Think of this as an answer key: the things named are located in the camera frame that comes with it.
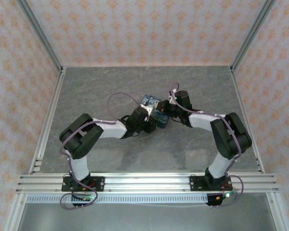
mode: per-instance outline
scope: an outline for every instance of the black mounting plate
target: black mounting plate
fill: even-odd
[[[105,177],[88,177],[89,185],[93,184],[91,188],[95,189],[97,192],[103,192],[105,186]],[[89,189],[83,190],[83,186],[76,183],[71,176],[63,177],[63,183],[61,191],[63,192],[85,192],[90,191]]]
[[[207,182],[205,181],[205,176],[195,176],[192,175],[189,177],[189,185],[191,191],[232,191],[232,186],[229,186],[231,182],[230,177],[225,177],[225,180],[220,182],[218,185],[215,185],[214,188],[209,188]]]

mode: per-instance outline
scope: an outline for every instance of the enclosure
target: enclosure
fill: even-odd
[[[252,147],[229,172],[239,201],[210,208],[191,190],[214,137],[169,120],[98,140],[87,161],[104,191],[63,210],[60,133],[84,113],[131,115],[113,93],[165,100],[174,83],[247,128]],[[0,230],[71,229],[289,230],[289,0],[0,0]]]

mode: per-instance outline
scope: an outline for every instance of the floral pattern wall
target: floral pattern wall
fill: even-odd
[[[0,231],[27,173],[58,72],[15,0],[0,0]]]
[[[289,0],[277,0],[235,73],[266,172],[289,216]]]
[[[62,65],[230,65],[265,0],[29,0]]]

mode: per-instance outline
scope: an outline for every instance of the wall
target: wall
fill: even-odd
[[[29,0],[68,66],[230,65],[265,0]]]
[[[57,71],[14,0],[0,1],[0,231],[27,173]]]
[[[235,73],[266,172],[289,215],[289,0],[277,0]]]

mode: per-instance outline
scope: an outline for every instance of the gray floor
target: gray floor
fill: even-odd
[[[173,83],[187,90],[195,109],[218,114],[236,112],[243,120],[227,66],[88,67],[68,68],[63,81],[41,171],[67,172],[66,158],[58,150],[59,134],[83,113],[111,120],[106,101],[114,92],[127,92],[141,101],[146,94],[166,99]],[[115,96],[111,109],[130,115],[136,104]],[[165,129],[124,140],[100,139],[88,155],[90,171],[203,171],[216,156],[211,132],[169,121]],[[233,169],[258,169],[252,148]]]
[[[276,230],[265,193],[246,193],[219,209],[169,205],[94,204],[67,211],[56,204],[27,204],[18,231]]]

